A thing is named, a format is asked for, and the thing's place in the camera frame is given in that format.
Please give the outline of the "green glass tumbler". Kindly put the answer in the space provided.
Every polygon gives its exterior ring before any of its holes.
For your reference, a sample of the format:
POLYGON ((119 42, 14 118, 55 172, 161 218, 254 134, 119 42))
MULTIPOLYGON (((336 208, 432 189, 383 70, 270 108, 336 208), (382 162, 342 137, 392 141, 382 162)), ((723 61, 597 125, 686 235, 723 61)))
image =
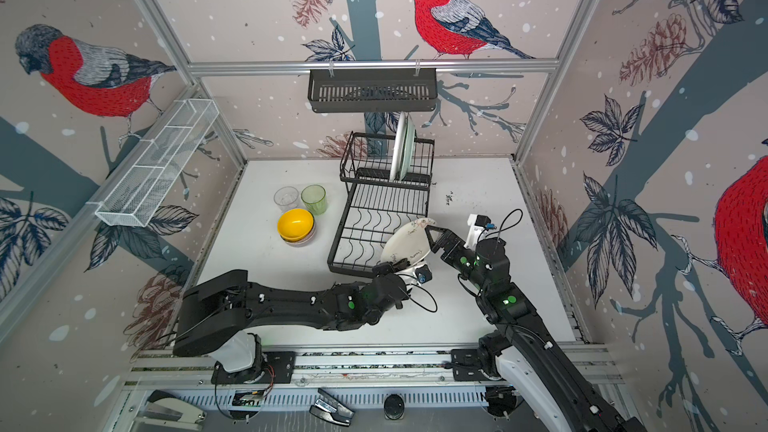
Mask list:
POLYGON ((301 200, 313 216, 324 214, 328 207, 326 190, 319 184, 305 187, 301 192, 301 200))

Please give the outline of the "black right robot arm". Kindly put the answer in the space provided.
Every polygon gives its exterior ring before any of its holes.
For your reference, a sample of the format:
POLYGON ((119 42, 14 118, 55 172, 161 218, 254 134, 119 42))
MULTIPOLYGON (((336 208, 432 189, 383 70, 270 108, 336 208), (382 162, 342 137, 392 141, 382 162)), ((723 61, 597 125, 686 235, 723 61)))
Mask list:
POLYGON ((516 389, 549 431, 643 431, 625 419, 585 379, 548 331, 534 304, 512 280, 506 242, 475 245, 449 229, 428 225, 433 253, 476 289, 475 302, 496 328, 478 341, 481 370, 516 389))

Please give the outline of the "cream white plate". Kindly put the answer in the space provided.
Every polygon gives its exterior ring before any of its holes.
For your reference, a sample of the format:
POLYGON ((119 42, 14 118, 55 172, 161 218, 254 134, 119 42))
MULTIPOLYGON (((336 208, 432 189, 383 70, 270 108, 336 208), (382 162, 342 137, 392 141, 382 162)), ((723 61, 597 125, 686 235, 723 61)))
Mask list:
POLYGON ((392 264, 406 260, 415 265, 431 252, 426 228, 435 226, 430 218, 418 218, 400 227, 386 242, 380 256, 381 262, 392 264))

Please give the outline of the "yellow bowl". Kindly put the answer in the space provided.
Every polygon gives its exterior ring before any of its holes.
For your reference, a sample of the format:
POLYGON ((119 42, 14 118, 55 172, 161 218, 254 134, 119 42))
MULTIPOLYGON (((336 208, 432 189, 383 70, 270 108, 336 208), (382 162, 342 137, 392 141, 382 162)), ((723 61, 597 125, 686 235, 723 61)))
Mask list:
POLYGON ((281 215, 277 222, 277 231, 281 238, 296 240, 314 229, 314 225, 314 216, 309 211, 296 208, 281 215))

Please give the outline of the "clear glass tumbler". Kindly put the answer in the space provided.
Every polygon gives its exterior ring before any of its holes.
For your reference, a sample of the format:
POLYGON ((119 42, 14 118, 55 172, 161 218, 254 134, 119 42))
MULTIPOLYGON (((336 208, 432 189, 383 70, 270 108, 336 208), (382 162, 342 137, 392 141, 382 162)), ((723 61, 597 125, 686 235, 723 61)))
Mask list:
POLYGON ((273 200, 282 212, 287 212, 300 207, 300 192, 293 186, 281 187, 275 192, 273 200))

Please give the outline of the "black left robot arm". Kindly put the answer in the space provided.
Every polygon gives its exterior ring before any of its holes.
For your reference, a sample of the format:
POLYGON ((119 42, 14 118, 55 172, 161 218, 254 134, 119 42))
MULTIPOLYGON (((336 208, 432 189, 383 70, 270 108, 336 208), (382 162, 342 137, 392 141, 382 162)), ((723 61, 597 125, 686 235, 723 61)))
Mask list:
POLYGON ((258 368, 262 361, 260 340, 250 328, 357 330, 377 324, 385 312, 408 299, 408 286, 391 270, 368 283, 296 291, 250 282, 246 270, 234 269, 184 294, 172 352, 177 357, 210 356, 224 371, 238 373, 258 368))

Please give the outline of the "lilac ceramic bowl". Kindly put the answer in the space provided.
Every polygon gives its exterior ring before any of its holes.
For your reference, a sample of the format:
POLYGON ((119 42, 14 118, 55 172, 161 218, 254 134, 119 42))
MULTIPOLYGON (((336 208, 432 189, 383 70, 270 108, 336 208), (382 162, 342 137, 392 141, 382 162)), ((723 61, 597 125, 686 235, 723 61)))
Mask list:
POLYGON ((312 229, 312 230, 311 230, 311 231, 309 231, 309 232, 308 232, 308 233, 307 233, 307 234, 306 234, 304 237, 302 237, 302 238, 300 238, 300 239, 296 239, 296 240, 288 240, 288 239, 286 239, 286 238, 282 237, 282 238, 281 238, 281 240, 282 240, 284 243, 286 243, 286 244, 288 244, 288 245, 290 245, 290 246, 294 246, 294 247, 301 247, 301 246, 304 246, 304 245, 306 245, 307 243, 311 242, 311 241, 312 241, 312 239, 314 238, 314 235, 315 235, 315 233, 316 233, 316 230, 315 230, 315 229, 312 229))

